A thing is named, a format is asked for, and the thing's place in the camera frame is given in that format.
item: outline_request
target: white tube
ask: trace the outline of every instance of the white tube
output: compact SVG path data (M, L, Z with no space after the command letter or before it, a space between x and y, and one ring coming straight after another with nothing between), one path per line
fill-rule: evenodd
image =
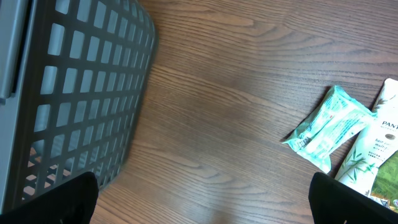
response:
M360 132L336 175L336 180L367 197L380 166L398 149L398 81L384 81L373 111L375 122Z

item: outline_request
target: gray plastic basket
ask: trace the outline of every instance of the gray plastic basket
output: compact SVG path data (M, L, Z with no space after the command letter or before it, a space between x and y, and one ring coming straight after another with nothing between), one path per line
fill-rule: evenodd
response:
M20 23L0 76L2 212L86 171L100 189L119 174L158 43L135 1L15 2L0 2Z

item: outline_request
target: mint green package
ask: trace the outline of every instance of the mint green package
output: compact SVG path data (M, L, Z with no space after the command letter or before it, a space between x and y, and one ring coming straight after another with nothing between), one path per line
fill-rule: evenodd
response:
M298 155L328 173L329 155L341 144L372 123L372 113L340 86L330 88L325 98L283 142Z

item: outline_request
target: green package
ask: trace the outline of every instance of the green package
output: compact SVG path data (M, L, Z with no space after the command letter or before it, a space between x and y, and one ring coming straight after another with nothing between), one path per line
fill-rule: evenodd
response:
M380 166L370 198L398 212L398 152Z
M329 155L375 117L375 113L351 98L342 87L333 86L320 106L283 143L328 173Z

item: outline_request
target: wooden table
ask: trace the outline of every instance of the wooden table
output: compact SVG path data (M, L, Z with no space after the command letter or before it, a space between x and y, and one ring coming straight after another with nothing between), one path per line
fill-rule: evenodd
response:
M319 170L280 142L341 85L398 79L396 0L142 0L159 52L92 223L313 223ZM334 177L353 141L332 155Z

